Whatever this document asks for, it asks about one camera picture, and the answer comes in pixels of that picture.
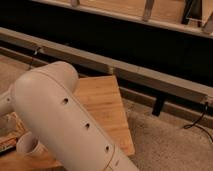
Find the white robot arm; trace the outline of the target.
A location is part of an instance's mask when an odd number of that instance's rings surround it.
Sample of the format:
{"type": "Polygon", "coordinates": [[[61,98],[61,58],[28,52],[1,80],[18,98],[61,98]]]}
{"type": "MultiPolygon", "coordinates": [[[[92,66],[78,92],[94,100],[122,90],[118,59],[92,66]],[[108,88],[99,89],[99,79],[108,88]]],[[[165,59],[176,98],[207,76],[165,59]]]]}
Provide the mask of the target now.
{"type": "Polygon", "coordinates": [[[73,95],[77,82],[63,61],[31,69],[0,94],[0,116],[18,114],[68,171],[139,171],[73,95]]]}

